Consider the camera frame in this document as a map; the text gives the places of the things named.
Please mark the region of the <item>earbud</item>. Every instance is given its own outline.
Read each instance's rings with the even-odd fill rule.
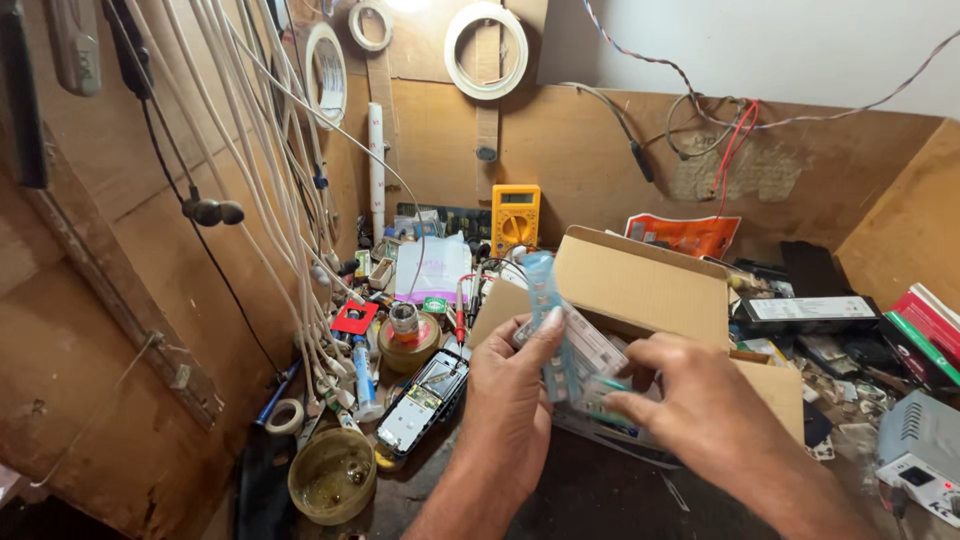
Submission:
[[[245,217],[243,207],[235,201],[218,203],[213,199],[201,199],[200,190],[195,185],[190,186],[190,198],[183,201],[180,213],[187,219],[192,219],[198,225],[213,227],[219,223],[236,225]]]

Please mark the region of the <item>plywood wall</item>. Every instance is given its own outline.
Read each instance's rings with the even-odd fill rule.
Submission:
[[[265,386],[272,370],[166,186],[139,103],[120,82],[106,22],[100,20],[104,89],[98,97],[78,98],[57,84],[42,10],[39,3],[27,4],[43,119],[100,212],[112,222],[132,266],[226,405],[214,430],[201,430],[146,364],[136,366],[117,395],[109,396],[136,348],[63,259],[10,175],[0,171],[0,462],[42,479],[99,403],[108,399],[47,486],[131,537],[197,538],[224,493],[251,419],[269,399]],[[148,20],[164,20],[159,3],[145,4]],[[185,1],[175,5],[185,24],[192,20]],[[173,43],[169,31],[161,41]],[[215,81],[212,69],[207,73]],[[208,81],[210,87],[218,84]],[[342,127],[365,140],[367,80],[350,76],[348,84]],[[195,107],[199,96],[194,97]],[[219,109],[223,103],[216,94],[214,99]],[[164,104],[176,113],[168,98]],[[204,118],[202,108],[195,112]],[[217,197],[210,169],[182,119],[175,119],[173,128],[201,193]],[[208,119],[204,134],[210,135],[232,196],[249,209],[246,223],[253,236],[293,290],[293,274],[270,246],[239,170],[223,150],[223,141],[214,143],[217,136]],[[362,152],[343,139],[323,134],[322,141],[341,215],[336,251],[349,258],[355,249],[357,215],[369,207],[366,190],[355,189],[354,179],[366,179],[367,165]],[[179,176],[165,145],[164,151]],[[185,191],[185,181],[178,184]],[[203,232],[267,351],[286,366],[294,323],[266,270],[238,229],[221,226]]]
[[[960,122],[947,119],[837,250],[851,285],[887,309],[915,282],[960,310]]]
[[[657,172],[655,184],[643,180],[626,136],[594,97],[541,86],[503,99],[497,181],[540,185],[543,242],[559,245],[566,227],[574,224],[622,233],[627,218],[642,212],[670,218],[714,215],[718,201],[696,199],[712,184],[724,146],[681,162],[658,138],[676,96],[605,93],[626,110],[638,139],[655,139],[647,152]],[[419,200],[476,208],[473,104],[452,85],[394,79],[394,105],[401,174]],[[759,122],[837,111],[764,103]],[[724,107],[717,114],[729,118],[733,112]],[[690,116],[689,104],[682,105],[675,124]],[[784,239],[838,248],[940,122],[932,116],[865,112],[754,132],[731,166],[724,214],[742,216],[743,222],[728,254],[777,260],[777,243]],[[716,127],[693,121],[676,141],[686,146],[717,133]],[[403,192],[389,193],[388,209],[408,200]]]

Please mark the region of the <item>white wall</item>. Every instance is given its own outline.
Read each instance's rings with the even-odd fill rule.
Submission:
[[[621,46],[679,65],[706,95],[859,107],[892,92],[960,28],[960,0],[592,0]],[[551,0],[542,85],[686,93],[668,65],[602,40],[582,0]],[[960,37],[883,110],[960,118]]]

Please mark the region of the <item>cardboard box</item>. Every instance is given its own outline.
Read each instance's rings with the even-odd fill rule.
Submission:
[[[729,349],[727,274],[718,265],[573,226],[557,252],[554,273],[561,295],[600,331],[627,341],[669,331]],[[480,309],[468,345],[476,348],[500,324],[529,312],[527,291],[497,280]],[[800,372],[731,361],[802,444]],[[554,425],[640,459],[667,467],[679,465],[643,429],[611,426],[563,404],[555,409]]]

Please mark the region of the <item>insulation tape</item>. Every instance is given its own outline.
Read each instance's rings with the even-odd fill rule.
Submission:
[[[344,51],[333,29],[325,22],[319,22],[305,28],[298,28],[297,40],[303,43],[303,79],[306,81],[306,93],[310,106],[320,112],[334,126],[347,113],[347,67],[344,64]],[[320,70],[324,82],[323,94],[317,102],[317,70]],[[320,126],[332,130],[324,122]]]
[[[290,419],[289,422],[281,426],[274,424],[274,419],[281,412],[287,412],[293,410],[294,417]],[[300,404],[300,400],[280,400],[274,405],[273,412],[270,413],[270,416],[267,418],[267,422],[263,425],[263,428],[270,435],[290,435],[297,431],[297,428],[300,427],[300,424],[303,423],[303,405]]]
[[[487,19],[499,22],[511,34],[514,35],[517,45],[516,67],[507,75],[490,84],[480,84],[474,81],[463,66],[457,62],[457,40],[460,35],[471,25]],[[450,27],[446,31],[446,40],[444,42],[444,63],[446,72],[450,79],[466,95],[481,100],[497,99],[507,95],[511,90],[520,84],[523,73],[527,70],[527,61],[530,56],[530,46],[527,43],[527,36],[523,33],[523,27],[520,26],[519,19],[516,18],[510,10],[494,4],[493,2],[476,2],[463,8],[462,11],[454,15],[450,21]]]
[[[371,10],[375,12],[383,20],[384,35],[383,41],[379,43],[374,43],[367,39],[363,35],[363,28],[360,26],[360,15],[363,14],[363,10]],[[348,26],[350,27],[350,33],[353,34],[353,38],[356,39],[357,43],[361,47],[368,51],[382,51],[390,44],[390,40],[394,38],[394,21],[390,18],[390,15],[383,9],[378,2],[373,2],[372,0],[361,0],[353,5],[350,8],[350,15],[348,20]]]

